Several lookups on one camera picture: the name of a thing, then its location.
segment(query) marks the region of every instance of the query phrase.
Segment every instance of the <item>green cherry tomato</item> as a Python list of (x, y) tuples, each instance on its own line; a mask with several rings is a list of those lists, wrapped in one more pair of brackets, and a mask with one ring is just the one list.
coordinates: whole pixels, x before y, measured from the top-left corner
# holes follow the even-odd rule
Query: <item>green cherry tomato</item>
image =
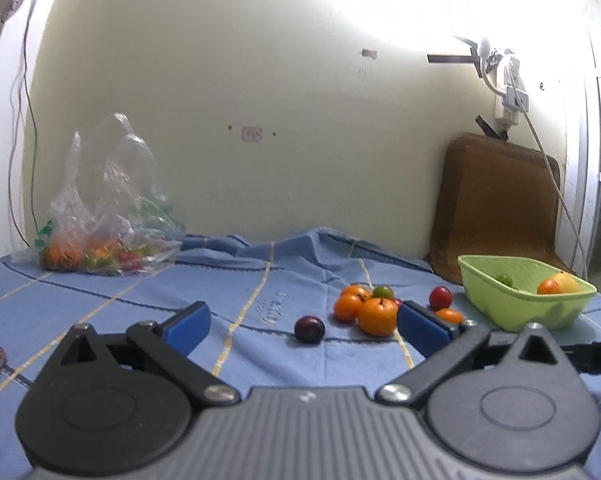
[(139, 257), (144, 258), (146, 256), (151, 256), (154, 253), (154, 250), (149, 244), (142, 244), (136, 247), (134, 252), (138, 254)]
[(495, 279), (497, 282), (501, 282), (503, 283), (503, 285), (510, 286), (513, 288), (513, 278), (509, 274), (505, 274), (503, 272), (502, 274), (498, 274), (498, 276), (495, 276)]
[(394, 299), (394, 291), (389, 285), (378, 285), (372, 292), (374, 298), (386, 298), (387, 300)]
[(110, 254), (109, 256), (105, 256), (104, 258), (98, 260), (99, 269), (117, 269), (118, 267), (118, 260), (113, 254)]
[(86, 254), (83, 258), (83, 266), (87, 272), (94, 272), (98, 268), (98, 260), (93, 254)]

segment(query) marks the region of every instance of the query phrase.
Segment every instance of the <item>red cherry tomato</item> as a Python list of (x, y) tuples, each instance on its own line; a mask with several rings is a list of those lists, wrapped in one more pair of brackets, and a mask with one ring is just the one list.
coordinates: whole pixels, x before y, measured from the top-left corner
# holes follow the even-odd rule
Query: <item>red cherry tomato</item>
[(429, 295), (429, 306), (433, 310), (447, 308), (451, 304), (453, 295), (446, 286), (437, 286)]
[(129, 272), (142, 270), (140, 256), (136, 253), (120, 251), (119, 253), (116, 253), (116, 259), (119, 261), (123, 270), (128, 270)]

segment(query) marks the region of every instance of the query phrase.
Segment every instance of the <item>wire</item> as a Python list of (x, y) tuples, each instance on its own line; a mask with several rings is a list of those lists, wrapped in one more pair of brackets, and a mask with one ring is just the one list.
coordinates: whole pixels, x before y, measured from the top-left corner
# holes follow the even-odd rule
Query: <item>wire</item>
[(24, 73), (23, 73), (23, 83), (24, 83), (24, 93), (27, 97), (27, 104), (29, 108), (29, 114), (32, 117), (32, 127), (34, 129), (34, 153), (32, 154), (32, 180), (30, 183), (30, 207), (32, 209), (32, 218), (34, 219), (34, 228), (36, 229), (36, 235), (38, 235), (38, 222), (36, 221), (36, 212), (34, 211), (34, 183), (36, 182), (36, 160), (38, 156), (38, 126), (36, 125), (36, 118), (34, 118), (34, 108), (32, 107), (32, 99), (29, 95), (29, 85), (27, 83), (27, 39), (29, 37), (29, 27), (32, 22), (32, 16), (34, 14), (34, 9), (36, 8), (36, 3), (38, 0), (32, 0), (32, 3), (29, 8), (29, 14), (27, 15), (27, 22), (24, 28), (24, 38), (23, 38), (23, 62), (24, 62)]
[[(516, 101), (521, 103), (522, 100), (520, 99), (518, 89), (516, 88), (516, 85), (513, 82), (513, 77), (511, 76), (511, 68), (509, 66), (509, 63), (507, 63), (507, 65), (505, 66), (505, 70), (507, 71), (507, 73), (509, 75), (509, 80), (511, 81), (511, 86), (513, 87), (513, 90), (516, 93)], [(527, 124), (529, 125), (529, 129), (531, 130), (531, 133), (534, 136), (534, 139), (536, 139), (536, 144), (538, 144), (540, 153), (542, 154), (543, 160), (545, 161), (545, 166), (547, 167), (547, 171), (549, 172), (549, 175), (551, 176), (551, 183), (554, 185), (554, 189), (558, 195), (558, 199), (560, 200), (560, 203), (563, 206), (563, 210), (565, 211), (565, 214), (567, 215), (567, 219), (568, 219), (569, 223), (571, 224), (573, 233), (576, 235), (576, 244), (578, 245), (578, 248), (580, 249), (581, 253), (583, 254), (583, 279), (585, 281), (587, 281), (587, 254), (585, 253), (583, 241), (580, 238), (580, 233), (578, 232), (578, 229), (576, 228), (576, 224), (574, 223), (573, 218), (571, 218), (571, 213), (569, 212), (569, 208), (567, 207), (567, 204), (565, 203), (563, 194), (560, 192), (560, 188), (558, 187), (558, 184), (555, 182), (554, 172), (551, 170), (551, 165), (549, 164), (549, 158), (547, 157), (547, 154), (545, 153), (545, 149), (542, 147), (542, 143), (540, 142), (540, 138), (538, 137), (536, 128), (534, 128), (534, 125), (531, 122), (531, 119), (529, 118), (529, 114), (527, 113), (525, 108), (523, 108), (523, 107), (519, 107), (519, 108), (520, 108), (520, 111), (522, 112), (522, 114), (525, 116), (525, 119), (527, 120)]]
[[(27, 240), (24, 238), (23, 234), (21, 233), (21, 231), (18, 227), (18, 222), (16, 221), (16, 216), (14, 215), (14, 201), (12, 199), (12, 168), (14, 167), (14, 155), (16, 153), (16, 144), (18, 142), (18, 126), (20, 126), (20, 117), (22, 117), (22, 115), (23, 115), (22, 108), (23, 108), (23, 99), (21, 97), (21, 93), (18, 92), (18, 110), (19, 111), (16, 115), (16, 126), (13, 129), (13, 131), (15, 131), (15, 133), (16, 133), (16, 136), (12, 135), (12, 151), (9, 155), (9, 170), (8, 170), (8, 174), (7, 174), (7, 199), (9, 201), (9, 212), (12, 216), (12, 222), (14, 223), (14, 227), (16, 228), (18, 235), (21, 237), (21, 240), (24, 242), (24, 244), (27, 247), (29, 247), (29, 243), (27, 243)], [(12, 103), (12, 110), (16, 114), (16, 110), (14, 108), (13, 103)]]
[(483, 76), (483, 81), (485, 81), (487, 88), (489, 88), (496, 95), (500, 95), (500, 97), (507, 97), (505, 92), (501, 92), (499, 89), (493, 86), (493, 84), (491, 84), (491, 80), (487, 76), (487, 59), (480, 58), (480, 74)]

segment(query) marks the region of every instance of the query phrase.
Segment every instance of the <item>bed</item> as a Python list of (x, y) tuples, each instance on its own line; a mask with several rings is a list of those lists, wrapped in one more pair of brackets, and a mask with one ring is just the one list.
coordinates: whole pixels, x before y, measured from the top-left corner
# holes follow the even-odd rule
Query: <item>bed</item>
[[(423, 357), (396, 335), (372, 340), (328, 314), (343, 286), (387, 283), (404, 300), (426, 304), (446, 284), (454, 305), (488, 323), (428, 264), (327, 228), (266, 244), (237, 235), (187, 236), (174, 265), (153, 274), (107, 278), (46, 272), (33, 264), (0, 260), (0, 346), (8, 357), (0, 378), (0, 480), (30, 469), (14, 432), (14, 416), (50, 352), (74, 323), (101, 333), (123, 332), (142, 319), (158, 322), (205, 301), (212, 328), (190, 359), (237, 387), (363, 385), (374, 392)], [(318, 346), (293, 336), (298, 317), (326, 321)], [(575, 326), (556, 332), (561, 344), (601, 340), (601, 295)], [(601, 376), (583, 375), (601, 409)], [(586, 469), (601, 480), (601, 432)]]

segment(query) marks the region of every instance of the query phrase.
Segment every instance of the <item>transparent plastic bag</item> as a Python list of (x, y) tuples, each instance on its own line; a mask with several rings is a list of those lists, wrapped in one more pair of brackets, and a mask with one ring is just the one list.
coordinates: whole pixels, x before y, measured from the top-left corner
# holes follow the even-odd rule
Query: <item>transparent plastic bag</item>
[(36, 240), (48, 270), (155, 270), (175, 260), (184, 236), (154, 158), (123, 114), (108, 116), (86, 140), (74, 134), (48, 218)]

